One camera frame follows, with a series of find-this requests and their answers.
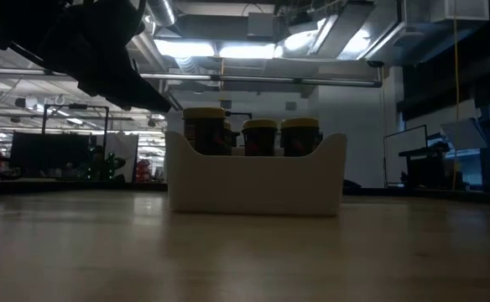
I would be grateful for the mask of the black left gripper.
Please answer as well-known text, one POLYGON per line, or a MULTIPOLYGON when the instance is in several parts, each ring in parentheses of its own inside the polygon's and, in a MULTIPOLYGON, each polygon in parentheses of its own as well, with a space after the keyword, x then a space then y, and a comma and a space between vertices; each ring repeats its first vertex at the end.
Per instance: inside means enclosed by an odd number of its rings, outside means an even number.
POLYGON ((114 105, 168 112, 170 103, 131 66, 126 45, 144 25, 144 0, 96 0, 59 15, 39 45, 47 68, 114 105))

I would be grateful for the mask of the white hanging sheet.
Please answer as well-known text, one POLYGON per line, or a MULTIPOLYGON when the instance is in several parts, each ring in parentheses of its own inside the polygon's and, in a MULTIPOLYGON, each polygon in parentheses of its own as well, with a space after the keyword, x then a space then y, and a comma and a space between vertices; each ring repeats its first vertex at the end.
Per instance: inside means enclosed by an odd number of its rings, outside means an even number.
POLYGON ((116 157, 126 161, 117 174, 122 174, 127 183, 132 183, 135 178, 135 169, 138 155, 138 135, 124 133, 109 133, 107 135, 106 153, 113 153, 116 157))

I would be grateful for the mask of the bright ceiling light panel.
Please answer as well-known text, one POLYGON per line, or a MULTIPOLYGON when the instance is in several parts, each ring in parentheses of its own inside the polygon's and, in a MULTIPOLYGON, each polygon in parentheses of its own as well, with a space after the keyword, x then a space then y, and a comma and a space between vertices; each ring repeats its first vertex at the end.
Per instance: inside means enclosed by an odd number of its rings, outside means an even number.
POLYGON ((307 55, 325 24, 326 19, 291 25, 289 36, 279 41, 274 48, 274 58, 291 55, 307 55))
POLYGON ((216 54, 213 46, 206 42, 167 41, 155 39, 154 43, 162 55, 174 58, 211 57, 216 54))
POLYGON ((219 50, 219 56, 231 59, 264 59, 274 57, 275 45, 228 45, 219 50))

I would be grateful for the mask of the red storage bins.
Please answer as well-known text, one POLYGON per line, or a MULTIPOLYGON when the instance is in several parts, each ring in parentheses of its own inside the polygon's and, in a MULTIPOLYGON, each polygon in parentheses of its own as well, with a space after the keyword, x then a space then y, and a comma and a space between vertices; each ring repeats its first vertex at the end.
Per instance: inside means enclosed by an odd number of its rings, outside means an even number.
POLYGON ((147 159, 141 159, 136 165, 135 180, 138 183, 149 182, 152 179, 151 163, 147 159))

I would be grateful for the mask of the black robot with green lights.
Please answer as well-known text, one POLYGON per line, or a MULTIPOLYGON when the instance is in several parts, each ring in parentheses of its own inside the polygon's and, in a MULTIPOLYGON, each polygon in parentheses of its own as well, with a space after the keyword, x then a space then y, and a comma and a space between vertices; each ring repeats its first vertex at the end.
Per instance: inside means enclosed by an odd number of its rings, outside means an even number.
POLYGON ((126 164, 125 159, 117 157, 114 153, 105 157, 105 150, 101 145, 91 148, 89 155, 89 160, 78 166, 82 179, 86 181, 125 181, 124 175, 117 173, 117 170, 126 164))

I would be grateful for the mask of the large black screen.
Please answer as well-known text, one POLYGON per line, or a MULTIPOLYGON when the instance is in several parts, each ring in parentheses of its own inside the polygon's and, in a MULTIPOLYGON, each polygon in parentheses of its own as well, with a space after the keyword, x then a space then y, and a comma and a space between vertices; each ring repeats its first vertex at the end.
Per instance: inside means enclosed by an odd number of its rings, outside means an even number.
POLYGON ((88 160, 89 137, 78 134, 14 133, 10 159, 27 175, 76 168, 88 160))

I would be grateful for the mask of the grey horizontal metal bar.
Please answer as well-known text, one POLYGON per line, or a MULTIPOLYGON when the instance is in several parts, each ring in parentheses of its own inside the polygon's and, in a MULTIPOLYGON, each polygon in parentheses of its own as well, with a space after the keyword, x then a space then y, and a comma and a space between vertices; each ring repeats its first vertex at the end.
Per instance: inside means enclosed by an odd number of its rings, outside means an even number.
MULTIPOLYGON (((54 76, 68 77, 67 74, 41 69, 0 68, 0 75, 5 76, 54 76)), ((232 82, 265 82, 288 85, 310 86, 350 86, 350 87, 381 87, 382 81, 362 81, 355 79, 320 79, 297 77, 272 77, 249 75, 205 75, 205 74, 180 74, 180 73, 140 73, 144 79, 170 80, 170 81, 232 81, 232 82)))

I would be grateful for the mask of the white plastic bin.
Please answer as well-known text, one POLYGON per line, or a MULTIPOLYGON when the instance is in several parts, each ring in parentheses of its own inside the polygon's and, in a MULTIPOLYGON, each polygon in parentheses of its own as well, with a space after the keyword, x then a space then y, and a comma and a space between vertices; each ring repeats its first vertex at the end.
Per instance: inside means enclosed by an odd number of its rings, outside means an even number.
POLYGON ((215 156, 181 133, 165 134, 169 207, 175 212, 335 216, 341 204, 347 137, 335 133, 304 157, 215 156))

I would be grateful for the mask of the grey ceiling junction box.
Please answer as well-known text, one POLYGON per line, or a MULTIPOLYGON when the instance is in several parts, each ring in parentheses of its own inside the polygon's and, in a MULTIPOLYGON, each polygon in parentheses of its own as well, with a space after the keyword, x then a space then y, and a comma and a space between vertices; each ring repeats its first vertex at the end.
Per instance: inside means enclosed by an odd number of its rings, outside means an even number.
POLYGON ((247 36, 266 39, 274 36, 274 16, 270 13, 249 13, 247 36))

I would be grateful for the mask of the black desk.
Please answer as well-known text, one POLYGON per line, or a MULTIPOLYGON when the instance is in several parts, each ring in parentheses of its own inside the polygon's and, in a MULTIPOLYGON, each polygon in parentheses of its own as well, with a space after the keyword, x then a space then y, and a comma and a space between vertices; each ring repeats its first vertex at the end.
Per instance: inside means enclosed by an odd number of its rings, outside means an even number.
POLYGON ((432 190, 464 190, 462 173, 454 160, 447 160, 450 151, 447 143, 434 143, 430 147, 417 148, 399 153, 405 158, 407 171, 400 173, 400 180, 407 188, 432 190))

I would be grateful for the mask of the grey tilted panel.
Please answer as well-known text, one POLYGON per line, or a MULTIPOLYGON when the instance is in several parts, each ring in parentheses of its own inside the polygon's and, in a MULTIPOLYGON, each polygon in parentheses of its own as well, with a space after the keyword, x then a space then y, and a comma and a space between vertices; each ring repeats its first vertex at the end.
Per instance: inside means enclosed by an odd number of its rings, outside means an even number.
POLYGON ((487 148, 483 130, 473 117, 444 123, 440 128, 456 151, 487 148))

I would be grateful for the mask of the white ceiling unit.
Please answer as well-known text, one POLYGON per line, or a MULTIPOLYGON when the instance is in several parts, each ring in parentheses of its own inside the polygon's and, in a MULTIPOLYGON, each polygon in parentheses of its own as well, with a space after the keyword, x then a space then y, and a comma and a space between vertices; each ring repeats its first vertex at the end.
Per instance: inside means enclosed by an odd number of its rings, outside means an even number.
POLYGON ((454 18, 462 21, 488 21, 488 0, 432 0, 430 21, 439 23, 454 18))

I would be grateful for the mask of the grey rectangular air duct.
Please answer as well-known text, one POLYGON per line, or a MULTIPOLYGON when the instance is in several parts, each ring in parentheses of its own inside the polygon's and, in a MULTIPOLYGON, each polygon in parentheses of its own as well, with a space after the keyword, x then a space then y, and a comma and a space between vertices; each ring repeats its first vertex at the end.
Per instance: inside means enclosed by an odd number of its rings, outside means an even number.
POLYGON ((404 29, 405 0, 342 0, 319 29, 306 57, 396 65, 402 50, 394 41, 404 29))

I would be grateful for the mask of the black frame clamp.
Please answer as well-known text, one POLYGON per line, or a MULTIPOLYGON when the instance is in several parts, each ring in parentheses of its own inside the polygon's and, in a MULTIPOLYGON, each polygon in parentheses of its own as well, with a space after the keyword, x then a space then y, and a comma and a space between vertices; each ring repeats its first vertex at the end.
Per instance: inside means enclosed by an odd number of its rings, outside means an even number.
POLYGON ((352 195, 359 193, 362 186, 351 180, 343 180, 342 193, 344 195, 352 195))

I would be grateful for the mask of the white board black frame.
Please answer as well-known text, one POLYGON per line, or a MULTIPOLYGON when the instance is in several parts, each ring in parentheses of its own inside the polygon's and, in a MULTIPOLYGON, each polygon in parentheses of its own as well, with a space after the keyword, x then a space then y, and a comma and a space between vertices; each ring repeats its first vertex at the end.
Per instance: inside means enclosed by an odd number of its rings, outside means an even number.
POLYGON ((407 159, 400 153, 427 146, 427 127, 421 125, 383 138, 384 176, 387 186, 401 184, 402 173, 408 174, 407 159))

